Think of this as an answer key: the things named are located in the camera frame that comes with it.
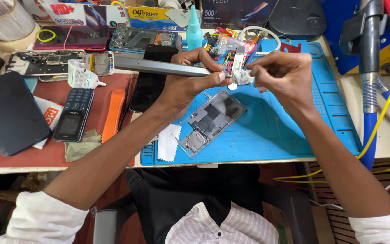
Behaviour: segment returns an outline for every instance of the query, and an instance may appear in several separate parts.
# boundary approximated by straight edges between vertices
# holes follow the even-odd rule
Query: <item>chair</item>
[[[260,185],[263,202],[281,209],[288,217],[294,244],[318,244],[309,197],[261,182]],[[123,224],[136,211],[131,193],[98,211],[93,244],[119,244]]]

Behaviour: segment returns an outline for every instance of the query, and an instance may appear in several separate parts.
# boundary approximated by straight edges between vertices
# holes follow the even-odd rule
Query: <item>white table surface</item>
[[[346,102],[347,108],[355,124],[359,137],[363,138],[363,113],[362,113],[362,88],[360,84],[360,75],[340,75],[335,66],[334,59],[330,50],[326,45],[326,41],[323,37],[315,40],[322,45],[323,51],[328,59],[329,65],[333,71],[335,79],[341,90],[341,93]],[[2,53],[1,57],[7,61],[9,53]],[[116,70],[116,73],[133,73],[127,70]],[[390,75],[385,76],[385,80],[390,84]],[[384,106],[385,100],[382,96],[378,95],[379,112]],[[385,119],[383,119],[378,133],[377,133],[377,147],[376,158],[390,158],[390,108],[388,109]],[[135,158],[135,167],[140,167],[139,163],[140,155]],[[282,160],[263,160],[263,161],[250,161],[250,162],[227,162],[227,163],[278,163],[278,162],[304,162],[314,161],[315,158],[291,158]],[[0,168],[0,174],[6,173],[18,173],[18,172],[35,172],[35,171],[62,171],[67,167],[23,167],[23,168]]]

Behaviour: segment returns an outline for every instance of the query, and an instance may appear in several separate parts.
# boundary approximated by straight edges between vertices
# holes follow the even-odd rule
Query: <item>red mat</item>
[[[114,74],[104,76],[100,81],[105,82],[109,86],[100,86],[94,90],[95,96],[91,105],[90,113],[88,115],[87,123],[84,131],[96,129],[99,135],[102,134],[105,126],[106,117],[109,109],[109,102],[111,100],[111,93],[113,89],[125,89],[129,80],[130,88],[129,94],[126,98],[130,101],[130,96],[136,83],[137,75],[133,74]],[[58,104],[64,104],[67,94],[71,87],[67,81],[57,82],[40,82],[37,84],[33,95],[50,100]],[[132,113],[129,111],[126,114],[123,126],[130,123]],[[0,153],[0,168],[1,167],[65,167],[70,163],[65,162],[64,143],[57,142],[50,136],[43,147],[43,149],[29,148],[19,154],[11,157],[3,156]]]

